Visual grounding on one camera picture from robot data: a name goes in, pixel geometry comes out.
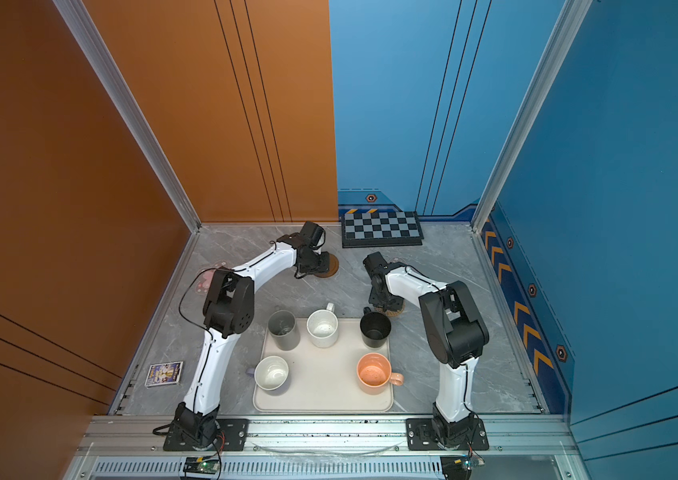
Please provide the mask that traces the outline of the brown wooden round coaster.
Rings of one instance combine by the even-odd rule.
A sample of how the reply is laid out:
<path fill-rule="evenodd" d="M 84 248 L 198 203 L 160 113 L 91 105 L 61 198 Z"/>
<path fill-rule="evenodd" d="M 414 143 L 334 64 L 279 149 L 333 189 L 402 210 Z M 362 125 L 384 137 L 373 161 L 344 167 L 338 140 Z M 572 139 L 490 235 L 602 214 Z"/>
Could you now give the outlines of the brown wooden round coaster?
<path fill-rule="evenodd" d="M 323 252 L 320 257 L 319 271 L 315 273 L 318 278 L 330 278 L 339 270 L 339 261 L 334 254 Z"/>

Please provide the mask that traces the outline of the rattan woven round coaster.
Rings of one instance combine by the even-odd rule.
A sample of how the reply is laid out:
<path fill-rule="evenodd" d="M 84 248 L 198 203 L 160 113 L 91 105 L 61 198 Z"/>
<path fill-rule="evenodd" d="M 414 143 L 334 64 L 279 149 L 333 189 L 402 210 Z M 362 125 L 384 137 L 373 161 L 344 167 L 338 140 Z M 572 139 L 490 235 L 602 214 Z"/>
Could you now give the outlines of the rattan woven round coaster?
<path fill-rule="evenodd" d="M 384 308 L 377 308 L 377 311 L 388 316 L 388 317 L 396 317 L 400 315 L 405 309 L 405 306 L 402 305 L 399 308 L 393 308 L 393 309 L 384 309 Z"/>

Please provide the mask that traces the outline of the pink flower coaster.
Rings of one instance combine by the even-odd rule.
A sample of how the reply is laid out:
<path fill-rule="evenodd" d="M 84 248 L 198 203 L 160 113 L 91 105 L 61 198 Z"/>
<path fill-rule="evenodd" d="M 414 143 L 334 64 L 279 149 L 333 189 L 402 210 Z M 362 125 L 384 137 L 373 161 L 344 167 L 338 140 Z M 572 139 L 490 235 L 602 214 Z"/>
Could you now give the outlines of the pink flower coaster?
<path fill-rule="evenodd" d="M 209 268 L 199 273 L 195 290 L 198 294 L 206 294 L 210 288 L 215 268 Z"/>

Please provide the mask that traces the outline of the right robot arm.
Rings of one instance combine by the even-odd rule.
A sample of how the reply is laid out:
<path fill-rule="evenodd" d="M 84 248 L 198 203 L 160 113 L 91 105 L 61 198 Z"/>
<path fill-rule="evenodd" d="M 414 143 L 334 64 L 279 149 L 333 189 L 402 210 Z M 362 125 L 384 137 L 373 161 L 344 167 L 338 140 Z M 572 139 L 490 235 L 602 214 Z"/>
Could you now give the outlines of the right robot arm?
<path fill-rule="evenodd" d="M 445 449 L 488 450 L 487 430 L 473 408 L 472 392 L 490 333 L 468 286 L 436 281 L 400 262 L 370 266 L 367 273 L 374 307 L 383 312 L 398 312 L 406 302 L 419 307 L 428 345 L 440 363 L 431 420 L 434 441 Z"/>

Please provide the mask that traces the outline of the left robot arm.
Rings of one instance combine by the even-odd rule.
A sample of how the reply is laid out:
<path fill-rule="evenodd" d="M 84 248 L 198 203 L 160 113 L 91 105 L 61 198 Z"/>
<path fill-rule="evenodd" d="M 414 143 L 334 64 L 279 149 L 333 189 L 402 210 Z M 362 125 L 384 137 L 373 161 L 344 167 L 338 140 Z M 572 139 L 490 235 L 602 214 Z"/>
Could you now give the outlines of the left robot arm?
<path fill-rule="evenodd" d="M 284 270 L 294 269 L 297 278 L 335 274 L 338 261 L 322 249 L 324 242 L 325 230 L 308 221 L 299 232 L 279 237 L 248 262 L 213 271 L 202 307 L 201 352 L 169 424 L 166 450 L 209 450 L 216 445 L 223 378 L 238 340 L 254 320 L 256 291 Z"/>

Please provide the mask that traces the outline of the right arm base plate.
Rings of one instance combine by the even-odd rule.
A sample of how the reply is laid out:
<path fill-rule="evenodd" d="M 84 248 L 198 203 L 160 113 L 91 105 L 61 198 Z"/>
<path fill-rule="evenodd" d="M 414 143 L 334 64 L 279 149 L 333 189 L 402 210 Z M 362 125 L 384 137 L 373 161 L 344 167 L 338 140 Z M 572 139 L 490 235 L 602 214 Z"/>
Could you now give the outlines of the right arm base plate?
<path fill-rule="evenodd" d="M 490 449 L 485 424 L 475 415 L 452 423 L 440 417 L 408 418 L 405 427 L 411 451 Z"/>

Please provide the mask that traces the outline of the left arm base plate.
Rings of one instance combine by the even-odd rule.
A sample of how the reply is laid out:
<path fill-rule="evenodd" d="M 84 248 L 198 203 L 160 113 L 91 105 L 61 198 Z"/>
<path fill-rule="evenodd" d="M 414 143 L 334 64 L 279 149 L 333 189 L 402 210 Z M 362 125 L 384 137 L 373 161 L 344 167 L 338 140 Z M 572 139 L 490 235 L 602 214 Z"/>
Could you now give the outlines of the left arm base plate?
<path fill-rule="evenodd" d="M 244 418 L 222 418 L 206 422 L 196 434 L 173 420 L 162 449 L 170 452 L 241 452 L 244 450 L 249 421 Z"/>

